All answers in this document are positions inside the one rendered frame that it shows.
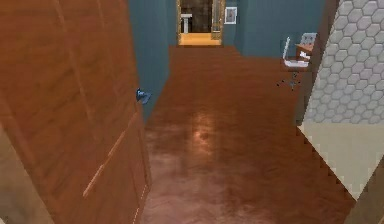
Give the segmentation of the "white pedestal sink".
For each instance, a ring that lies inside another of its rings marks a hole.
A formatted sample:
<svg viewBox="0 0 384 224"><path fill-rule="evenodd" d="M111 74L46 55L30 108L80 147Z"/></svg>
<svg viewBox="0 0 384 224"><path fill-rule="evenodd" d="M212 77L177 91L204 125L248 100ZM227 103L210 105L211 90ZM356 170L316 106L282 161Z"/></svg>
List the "white pedestal sink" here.
<svg viewBox="0 0 384 224"><path fill-rule="evenodd" d="M181 19L183 20L184 28L183 33L187 34L189 32L189 20L192 18L192 14L181 14Z"/></svg>

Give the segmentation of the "golden door frame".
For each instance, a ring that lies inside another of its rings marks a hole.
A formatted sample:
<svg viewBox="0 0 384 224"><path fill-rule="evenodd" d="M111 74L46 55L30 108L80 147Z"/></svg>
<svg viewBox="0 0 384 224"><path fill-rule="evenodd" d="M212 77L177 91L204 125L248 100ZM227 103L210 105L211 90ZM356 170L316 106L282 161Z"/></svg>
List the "golden door frame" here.
<svg viewBox="0 0 384 224"><path fill-rule="evenodd" d="M176 0L178 46L213 47L223 43L225 0ZM189 32L183 33L181 14L192 14Z"/></svg>

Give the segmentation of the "brown wooden room door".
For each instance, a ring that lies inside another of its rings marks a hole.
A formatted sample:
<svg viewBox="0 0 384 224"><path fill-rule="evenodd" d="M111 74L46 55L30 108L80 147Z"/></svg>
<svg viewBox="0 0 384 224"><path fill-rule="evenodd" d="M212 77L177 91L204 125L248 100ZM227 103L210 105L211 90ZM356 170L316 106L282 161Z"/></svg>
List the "brown wooden room door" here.
<svg viewBox="0 0 384 224"><path fill-rule="evenodd" d="M127 0L0 0L0 121L54 224L140 224L138 87Z"/></svg>

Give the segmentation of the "white office chair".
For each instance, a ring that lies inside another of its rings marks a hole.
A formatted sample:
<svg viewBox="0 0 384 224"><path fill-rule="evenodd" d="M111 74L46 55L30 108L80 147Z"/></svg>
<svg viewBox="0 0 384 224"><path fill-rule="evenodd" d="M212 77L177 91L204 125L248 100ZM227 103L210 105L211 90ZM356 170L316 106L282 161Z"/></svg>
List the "white office chair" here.
<svg viewBox="0 0 384 224"><path fill-rule="evenodd" d="M301 60L290 60L287 57L289 45L290 45L290 37L287 37L283 54L282 54L282 59L283 59L284 65L287 68L293 69L293 73L289 80L282 79L278 81L276 85L281 86L282 84L288 84L291 87L291 90L294 90L294 87L300 84L300 81L297 79L298 69L307 68L309 66L310 56L307 55L305 52L301 51L299 54L299 56L301 57Z"/></svg>

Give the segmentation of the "brown wooden desk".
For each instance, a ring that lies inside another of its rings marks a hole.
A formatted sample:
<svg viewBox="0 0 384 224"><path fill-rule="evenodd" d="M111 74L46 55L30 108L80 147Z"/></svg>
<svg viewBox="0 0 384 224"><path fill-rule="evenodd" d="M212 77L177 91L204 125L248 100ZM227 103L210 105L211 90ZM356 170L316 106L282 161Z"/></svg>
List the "brown wooden desk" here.
<svg viewBox="0 0 384 224"><path fill-rule="evenodd" d="M299 61L309 62L312 57L313 44L297 44L296 45L296 58Z"/></svg>

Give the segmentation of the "white framed wall picture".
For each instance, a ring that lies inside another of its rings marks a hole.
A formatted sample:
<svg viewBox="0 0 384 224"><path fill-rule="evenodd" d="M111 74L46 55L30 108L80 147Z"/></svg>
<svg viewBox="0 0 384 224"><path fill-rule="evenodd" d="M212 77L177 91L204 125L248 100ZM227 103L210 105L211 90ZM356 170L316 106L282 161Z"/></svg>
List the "white framed wall picture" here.
<svg viewBox="0 0 384 224"><path fill-rule="evenodd" d="M225 8L225 17L224 23L233 25L237 22L237 8L236 7L226 7Z"/></svg>

